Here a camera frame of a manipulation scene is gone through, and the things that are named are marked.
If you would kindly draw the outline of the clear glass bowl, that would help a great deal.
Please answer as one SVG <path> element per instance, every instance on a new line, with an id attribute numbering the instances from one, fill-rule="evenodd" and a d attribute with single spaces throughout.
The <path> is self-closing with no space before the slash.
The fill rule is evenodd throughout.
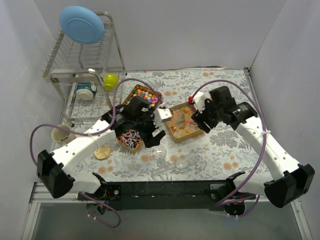
<path id="1" fill-rule="evenodd" d="M 151 160 L 165 161 L 167 157 L 167 149 L 162 144 L 153 146 L 149 149 L 149 156 Z"/>

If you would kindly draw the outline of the tin of lollipops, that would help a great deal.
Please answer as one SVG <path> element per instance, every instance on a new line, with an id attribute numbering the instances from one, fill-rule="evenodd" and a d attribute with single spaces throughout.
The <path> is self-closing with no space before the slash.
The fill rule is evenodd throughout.
<path id="1" fill-rule="evenodd" d="M 117 141 L 124 149 L 132 154 L 136 154 L 144 145 L 143 139 L 141 138 L 139 132 L 132 129 L 118 136 Z"/>

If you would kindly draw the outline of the clear plastic scoop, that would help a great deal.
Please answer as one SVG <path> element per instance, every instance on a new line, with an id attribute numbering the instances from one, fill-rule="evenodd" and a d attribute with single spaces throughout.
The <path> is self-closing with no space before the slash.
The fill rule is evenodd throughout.
<path id="1" fill-rule="evenodd" d="M 200 160 L 197 154 L 187 154 L 176 159 L 174 163 L 151 171 L 152 176 L 161 175 L 173 169 L 183 170 L 195 165 Z"/>

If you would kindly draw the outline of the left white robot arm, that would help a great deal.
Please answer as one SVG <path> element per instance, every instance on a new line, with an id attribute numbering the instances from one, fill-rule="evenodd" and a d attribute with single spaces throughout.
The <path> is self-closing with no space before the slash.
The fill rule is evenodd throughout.
<path id="1" fill-rule="evenodd" d="M 153 135 L 153 132 L 171 119 L 171 111 L 164 104 L 150 107 L 147 100 L 136 96 L 129 104 L 114 106 L 89 130 L 64 146 L 52 152 L 40 152 L 37 175 L 55 199 L 69 192 L 83 192 L 101 200 L 107 194 L 107 182 L 95 172 L 74 173 L 74 167 L 99 147 L 130 130 L 139 133 L 146 148 L 158 146 L 166 133 L 162 130 Z"/>

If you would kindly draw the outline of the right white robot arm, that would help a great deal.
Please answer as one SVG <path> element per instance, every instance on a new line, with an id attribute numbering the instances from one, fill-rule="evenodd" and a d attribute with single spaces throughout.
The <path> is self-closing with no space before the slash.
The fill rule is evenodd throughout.
<path id="1" fill-rule="evenodd" d="M 196 111 L 192 119 L 209 133 L 218 123 L 224 123 L 241 135 L 259 155 L 250 173 L 243 171 L 229 176 L 225 186 L 218 188 L 218 205 L 229 204 L 243 193 L 266 197 L 277 208 L 296 200 L 309 191 L 315 170 L 310 164 L 301 164 L 277 142 L 267 130 L 260 114 L 247 102 L 237 104 L 227 86 L 218 87 L 205 97 L 200 90 L 188 98 Z M 268 168 L 272 179 L 255 176 L 261 162 Z"/>

